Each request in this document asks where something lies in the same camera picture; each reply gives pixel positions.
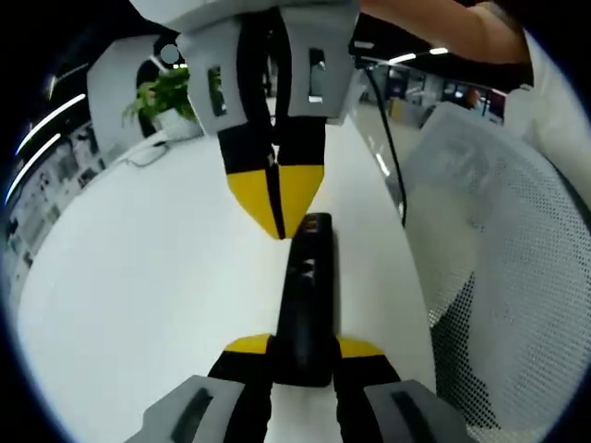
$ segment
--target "white table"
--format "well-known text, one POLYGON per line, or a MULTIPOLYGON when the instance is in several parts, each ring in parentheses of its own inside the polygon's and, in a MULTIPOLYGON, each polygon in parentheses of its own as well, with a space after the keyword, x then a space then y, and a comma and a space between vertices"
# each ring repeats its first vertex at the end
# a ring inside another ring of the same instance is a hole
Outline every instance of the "white table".
MULTIPOLYGON (((329 212, 338 234, 341 333, 434 390, 427 311, 380 171, 349 119, 326 145, 310 211, 329 212)), ((32 374, 75 440, 125 440, 227 343, 273 333, 289 245, 238 206, 216 139, 89 186, 47 236, 18 314, 32 374)), ((266 441, 341 441, 332 389, 275 386, 272 400, 266 441)))

